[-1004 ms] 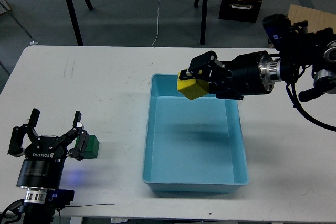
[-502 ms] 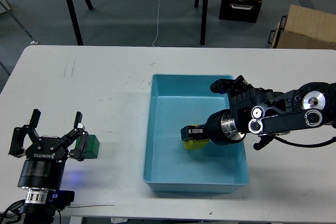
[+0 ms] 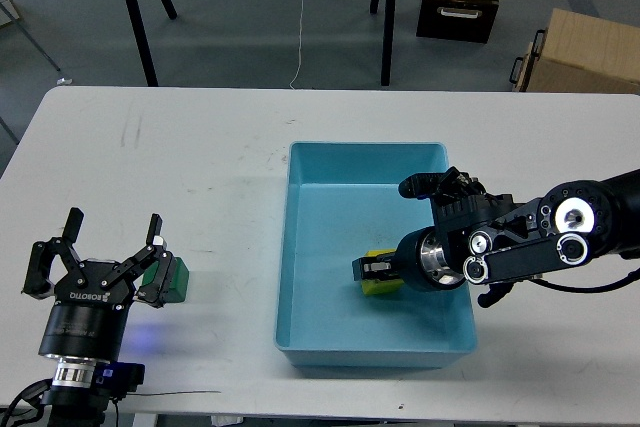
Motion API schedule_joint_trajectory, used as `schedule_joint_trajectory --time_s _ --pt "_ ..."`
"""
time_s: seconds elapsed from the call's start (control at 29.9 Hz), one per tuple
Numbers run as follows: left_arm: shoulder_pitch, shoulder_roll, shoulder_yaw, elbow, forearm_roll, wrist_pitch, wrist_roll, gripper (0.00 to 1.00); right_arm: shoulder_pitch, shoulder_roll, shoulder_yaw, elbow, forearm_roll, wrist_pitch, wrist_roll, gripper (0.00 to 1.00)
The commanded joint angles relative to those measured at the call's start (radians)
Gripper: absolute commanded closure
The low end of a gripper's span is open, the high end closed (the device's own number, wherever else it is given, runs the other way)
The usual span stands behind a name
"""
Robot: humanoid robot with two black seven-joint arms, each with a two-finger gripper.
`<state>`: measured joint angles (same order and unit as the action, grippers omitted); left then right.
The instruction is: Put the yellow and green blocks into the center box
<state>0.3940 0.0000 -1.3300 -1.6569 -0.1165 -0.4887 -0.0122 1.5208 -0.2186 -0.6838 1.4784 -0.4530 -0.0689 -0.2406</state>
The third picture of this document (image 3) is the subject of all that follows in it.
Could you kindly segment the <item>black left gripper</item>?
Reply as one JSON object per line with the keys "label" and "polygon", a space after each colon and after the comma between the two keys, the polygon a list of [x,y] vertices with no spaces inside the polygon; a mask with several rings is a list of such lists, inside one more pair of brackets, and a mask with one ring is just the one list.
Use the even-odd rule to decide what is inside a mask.
{"label": "black left gripper", "polygon": [[[151,307],[163,307],[174,277],[174,255],[161,235],[160,215],[151,216],[145,246],[121,266],[115,261],[80,261],[74,244],[83,219],[84,213],[72,207],[61,236],[33,244],[22,292],[38,300],[54,294],[54,313],[81,307],[127,312],[133,295]],[[62,261],[66,274],[54,284],[50,274],[56,257]],[[149,271],[150,278],[134,294],[133,280]],[[118,273],[121,277],[112,279],[111,275]]]}

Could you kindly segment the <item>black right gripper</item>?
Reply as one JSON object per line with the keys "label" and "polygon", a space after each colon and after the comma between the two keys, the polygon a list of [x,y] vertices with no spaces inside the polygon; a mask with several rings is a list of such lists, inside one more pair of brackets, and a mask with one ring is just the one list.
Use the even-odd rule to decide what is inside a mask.
{"label": "black right gripper", "polygon": [[434,227],[416,230],[403,237],[394,253],[394,267],[391,260],[392,255],[355,259],[352,262],[354,280],[391,281],[401,278],[419,292],[450,291],[466,282],[463,274],[447,264]]}

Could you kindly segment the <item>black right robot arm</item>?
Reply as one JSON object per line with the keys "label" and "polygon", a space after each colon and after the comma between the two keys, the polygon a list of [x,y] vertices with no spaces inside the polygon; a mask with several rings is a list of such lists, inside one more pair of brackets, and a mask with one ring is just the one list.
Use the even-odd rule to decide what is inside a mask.
{"label": "black right robot arm", "polygon": [[403,285],[451,291],[469,282],[488,286],[478,298],[488,308],[518,282],[570,292],[543,275],[608,254],[639,256],[638,171],[566,182],[526,203],[490,194],[454,167],[415,173],[398,191],[404,198],[429,200],[434,223],[407,234],[390,251],[370,251],[353,261],[353,277],[367,295]]}

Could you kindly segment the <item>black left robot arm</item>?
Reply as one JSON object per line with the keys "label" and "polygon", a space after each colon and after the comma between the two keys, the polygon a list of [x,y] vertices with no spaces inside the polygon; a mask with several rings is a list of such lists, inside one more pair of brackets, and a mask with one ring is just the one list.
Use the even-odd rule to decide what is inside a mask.
{"label": "black left robot arm", "polygon": [[130,308],[161,308],[178,262],[150,219],[144,246],[123,261],[80,259],[74,249],[83,212],[73,207],[61,235],[33,244],[23,293],[53,298],[39,355],[56,361],[50,378],[19,392],[1,416],[4,426],[49,418],[51,426],[99,426],[105,411],[144,380],[141,364],[118,356]]}

